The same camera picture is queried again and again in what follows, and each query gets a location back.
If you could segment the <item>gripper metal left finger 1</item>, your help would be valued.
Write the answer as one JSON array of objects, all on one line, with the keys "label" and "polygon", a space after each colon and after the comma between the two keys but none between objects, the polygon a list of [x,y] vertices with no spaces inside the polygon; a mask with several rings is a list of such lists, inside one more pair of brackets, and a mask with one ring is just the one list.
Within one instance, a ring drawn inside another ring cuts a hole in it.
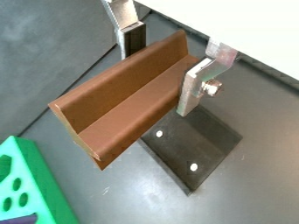
[{"label": "gripper metal left finger 1", "polygon": [[115,27],[122,59],[146,47],[146,24],[139,20],[134,0],[102,0]]}]

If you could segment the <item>gripper metal right finger 1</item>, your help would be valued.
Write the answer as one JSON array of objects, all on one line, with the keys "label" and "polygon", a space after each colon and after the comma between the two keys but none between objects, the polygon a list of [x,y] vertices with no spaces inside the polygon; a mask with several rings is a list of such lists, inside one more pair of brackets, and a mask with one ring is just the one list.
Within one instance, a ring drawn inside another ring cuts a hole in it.
[{"label": "gripper metal right finger 1", "polygon": [[206,57],[186,72],[183,78],[177,109],[181,116],[187,116],[191,113],[205,95],[214,96],[221,91],[222,83],[215,78],[233,67],[238,54],[239,51],[231,46],[210,39]]}]

